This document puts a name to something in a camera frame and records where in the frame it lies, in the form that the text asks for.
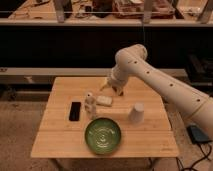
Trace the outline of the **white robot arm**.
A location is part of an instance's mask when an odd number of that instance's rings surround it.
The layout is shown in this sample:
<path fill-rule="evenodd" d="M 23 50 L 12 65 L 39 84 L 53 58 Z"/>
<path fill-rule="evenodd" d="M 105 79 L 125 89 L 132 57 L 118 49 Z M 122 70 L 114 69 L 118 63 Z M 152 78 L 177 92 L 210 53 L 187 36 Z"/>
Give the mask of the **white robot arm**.
<path fill-rule="evenodd" d="M 142 44 L 119 50 L 115 55 L 116 64 L 107 77 L 106 85 L 121 93 L 128 78 L 135 76 L 175 104 L 206 133 L 213 134 L 213 98 L 154 68 L 146 62 L 147 56 L 147 50 Z"/>

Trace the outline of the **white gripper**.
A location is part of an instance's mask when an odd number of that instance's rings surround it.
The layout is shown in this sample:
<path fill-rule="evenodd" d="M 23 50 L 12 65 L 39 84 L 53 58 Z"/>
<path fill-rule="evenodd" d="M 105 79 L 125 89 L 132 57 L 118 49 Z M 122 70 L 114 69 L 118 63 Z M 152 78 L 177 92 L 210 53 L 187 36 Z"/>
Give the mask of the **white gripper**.
<path fill-rule="evenodd" d="M 122 88 L 128 82 L 128 75 L 125 72 L 123 72 L 121 70 L 112 69 L 109 74 L 108 81 L 109 81 L 110 85 L 104 84 L 100 88 L 100 91 L 103 91 L 104 89 L 107 89 L 107 88 L 116 87 L 118 89 L 118 91 L 117 91 L 118 96 L 124 95 L 124 91 Z"/>

